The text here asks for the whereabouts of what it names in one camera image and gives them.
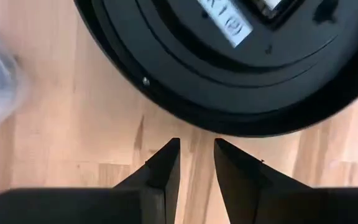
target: white label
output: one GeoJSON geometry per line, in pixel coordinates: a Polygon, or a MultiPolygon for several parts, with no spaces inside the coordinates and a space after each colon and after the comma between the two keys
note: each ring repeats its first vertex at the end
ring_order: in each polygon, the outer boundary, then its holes
{"type": "Polygon", "coordinates": [[[233,47],[251,32],[252,26],[230,0],[198,0],[233,47]]]}
{"type": "Polygon", "coordinates": [[[270,10],[275,9],[278,4],[280,4],[280,2],[282,0],[264,0],[266,2],[266,5],[270,8],[270,10]]]}

